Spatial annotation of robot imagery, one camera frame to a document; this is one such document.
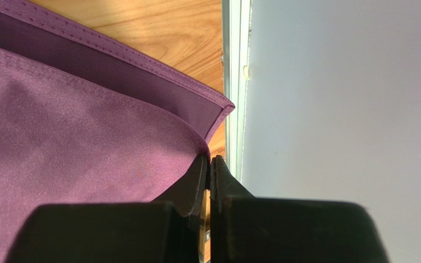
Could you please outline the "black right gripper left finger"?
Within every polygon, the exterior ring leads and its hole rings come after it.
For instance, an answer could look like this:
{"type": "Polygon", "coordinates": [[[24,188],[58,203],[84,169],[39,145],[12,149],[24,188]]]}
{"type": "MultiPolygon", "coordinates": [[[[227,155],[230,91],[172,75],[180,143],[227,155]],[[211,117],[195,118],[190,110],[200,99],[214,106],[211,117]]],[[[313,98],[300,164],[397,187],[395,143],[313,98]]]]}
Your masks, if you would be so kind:
{"type": "Polygon", "coordinates": [[[6,262],[201,262],[209,160],[148,203],[46,204],[20,228],[6,262]]]}

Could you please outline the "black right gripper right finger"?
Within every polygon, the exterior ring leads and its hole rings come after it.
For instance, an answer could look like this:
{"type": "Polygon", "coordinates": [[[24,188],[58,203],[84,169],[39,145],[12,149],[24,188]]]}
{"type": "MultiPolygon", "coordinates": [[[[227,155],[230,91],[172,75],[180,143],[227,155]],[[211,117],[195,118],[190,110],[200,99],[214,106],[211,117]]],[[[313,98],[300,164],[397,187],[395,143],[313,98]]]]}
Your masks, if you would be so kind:
{"type": "Polygon", "coordinates": [[[356,203],[253,196],[223,157],[210,168],[212,262],[388,262],[356,203]]]}

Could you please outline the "purple cloth napkin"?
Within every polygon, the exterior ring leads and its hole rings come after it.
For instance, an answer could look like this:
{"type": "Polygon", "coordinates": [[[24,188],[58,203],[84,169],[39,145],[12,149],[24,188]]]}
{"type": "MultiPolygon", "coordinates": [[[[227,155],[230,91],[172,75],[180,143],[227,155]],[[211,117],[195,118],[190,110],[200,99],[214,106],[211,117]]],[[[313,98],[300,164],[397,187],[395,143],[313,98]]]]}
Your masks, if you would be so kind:
{"type": "Polygon", "coordinates": [[[0,1],[0,262],[39,205],[155,199],[233,109],[106,35],[0,1]]]}

